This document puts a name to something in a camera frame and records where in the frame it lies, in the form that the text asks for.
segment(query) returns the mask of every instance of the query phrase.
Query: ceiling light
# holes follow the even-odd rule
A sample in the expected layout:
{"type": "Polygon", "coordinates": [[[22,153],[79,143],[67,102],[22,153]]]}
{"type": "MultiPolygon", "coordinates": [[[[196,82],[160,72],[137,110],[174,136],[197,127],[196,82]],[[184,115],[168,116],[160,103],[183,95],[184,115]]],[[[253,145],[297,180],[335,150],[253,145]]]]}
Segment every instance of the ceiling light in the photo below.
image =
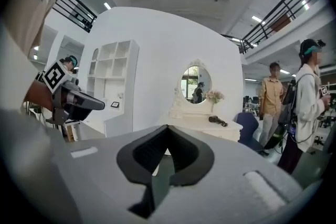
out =
{"type": "Polygon", "coordinates": [[[307,1],[302,1],[302,4],[304,5],[304,8],[307,10],[309,8],[307,1]]]}
{"type": "Polygon", "coordinates": [[[109,4],[107,4],[107,3],[104,3],[104,5],[105,5],[105,7],[106,7],[107,9],[111,9],[111,7],[110,7],[110,5],[109,5],[109,4]]]}
{"type": "Polygon", "coordinates": [[[285,71],[285,70],[282,70],[282,69],[280,69],[280,72],[281,72],[281,73],[284,73],[284,74],[289,74],[289,72],[287,72],[287,71],[285,71]]]}
{"type": "Polygon", "coordinates": [[[253,19],[253,20],[256,20],[258,23],[261,23],[261,19],[259,19],[259,18],[256,17],[256,16],[252,16],[252,19],[253,19]]]}

